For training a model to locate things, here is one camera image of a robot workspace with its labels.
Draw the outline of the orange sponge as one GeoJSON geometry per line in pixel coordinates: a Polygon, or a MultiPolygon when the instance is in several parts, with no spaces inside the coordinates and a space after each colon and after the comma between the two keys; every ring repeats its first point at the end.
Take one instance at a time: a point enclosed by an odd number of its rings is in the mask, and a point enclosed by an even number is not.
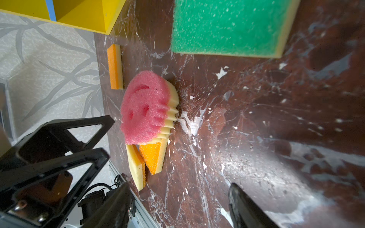
{"type": "Polygon", "coordinates": [[[121,46],[111,45],[107,49],[107,58],[111,89],[124,89],[121,46]]]}
{"type": "Polygon", "coordinates": [[[161,142],[139,145],[141,156],[152,175],[160,173],[163,168],[168,139],[162,139],[161,142]]]}

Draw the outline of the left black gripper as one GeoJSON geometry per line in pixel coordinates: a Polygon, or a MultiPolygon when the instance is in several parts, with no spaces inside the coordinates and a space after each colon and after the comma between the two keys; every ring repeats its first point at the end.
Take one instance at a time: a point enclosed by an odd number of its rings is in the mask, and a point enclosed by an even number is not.
{"type": "Polygon", "coordinates": [[[96,148],[2,171],[1,227],[60,228],[61,219],[69,215],[109,158],[104,149],[96,148]],[[20,200],[16,199],[16,196],[27,187],[88,163],[90,167],[58,208],[60,200],[54,197],[25,196],[20,200]]]}

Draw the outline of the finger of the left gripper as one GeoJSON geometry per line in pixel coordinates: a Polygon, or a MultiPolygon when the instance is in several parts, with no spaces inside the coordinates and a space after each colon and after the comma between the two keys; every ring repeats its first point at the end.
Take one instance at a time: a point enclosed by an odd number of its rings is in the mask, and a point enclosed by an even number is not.
{"type": "Polygon", "coordinates": [[[11,147],[1,156],[1,162],[43,162],[68,152],[93,149],[114,123],[111,116],[49,121],[11,147]],[[95,125],[101,125],[101,128],[87,142],[79,141],[69,131],[95,125]]]}

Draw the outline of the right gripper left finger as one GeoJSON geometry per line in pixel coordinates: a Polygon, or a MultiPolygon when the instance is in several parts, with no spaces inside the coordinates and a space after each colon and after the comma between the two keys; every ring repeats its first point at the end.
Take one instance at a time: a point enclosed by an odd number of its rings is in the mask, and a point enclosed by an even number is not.
{"type": "Polygon", "coordinates": [[[131,198],[129,184],[123,183],[81,227],[127,228],[131,198]]]}

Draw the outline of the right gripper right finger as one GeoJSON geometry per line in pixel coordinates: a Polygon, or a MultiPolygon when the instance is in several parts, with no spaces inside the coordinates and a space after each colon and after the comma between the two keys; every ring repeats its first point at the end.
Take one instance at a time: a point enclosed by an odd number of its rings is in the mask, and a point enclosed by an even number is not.
{"type": "Polygon", "coordinates": [[[279,228],[236,183],[230,185],[228,200],[234,228],[279,228]]]}

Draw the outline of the pink smiley sponge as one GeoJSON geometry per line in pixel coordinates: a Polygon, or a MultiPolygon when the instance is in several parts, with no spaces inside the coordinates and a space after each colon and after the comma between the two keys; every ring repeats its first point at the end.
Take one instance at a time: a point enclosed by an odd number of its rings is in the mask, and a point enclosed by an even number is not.
{"type": "Polygon", "coordinates": [[[160,143],[168,139],[180,100],[172,83],[142,71],[129,83],[121,105],[121,131],[126,144],[160,143]]]}

